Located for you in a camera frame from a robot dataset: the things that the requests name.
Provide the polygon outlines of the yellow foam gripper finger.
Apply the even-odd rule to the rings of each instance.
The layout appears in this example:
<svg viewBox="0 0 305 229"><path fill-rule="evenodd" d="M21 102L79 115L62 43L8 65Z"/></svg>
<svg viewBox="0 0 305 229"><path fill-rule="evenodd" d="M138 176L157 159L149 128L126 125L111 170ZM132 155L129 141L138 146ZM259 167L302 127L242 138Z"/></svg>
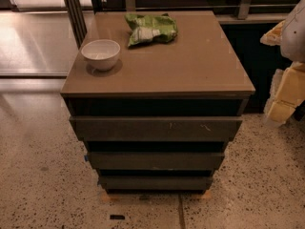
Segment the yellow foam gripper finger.
<svg viewBox="0 0 305 229"><path fill-rule="evenodd" d="M276 70L270 97L264 108L265 122L279 127L287 122L305 101L304 25L283 20L263 34L260 42L279 46L281 55L292 61L286 70Z"/></svg>

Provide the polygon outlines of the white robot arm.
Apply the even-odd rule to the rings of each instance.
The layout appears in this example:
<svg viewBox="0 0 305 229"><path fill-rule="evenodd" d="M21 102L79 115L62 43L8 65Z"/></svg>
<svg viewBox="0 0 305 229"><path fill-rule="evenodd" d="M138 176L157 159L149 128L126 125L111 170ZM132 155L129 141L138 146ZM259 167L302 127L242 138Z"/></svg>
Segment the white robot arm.
<svg viewBox="0 0 305 229"><path fill-rule="evenodd" d="M260 42L279 46L281 55L292 61L286 70L275 71L264 108L265 122L279 127L305 101L305 0L300 0L286 19L266 32Z"/></svg>

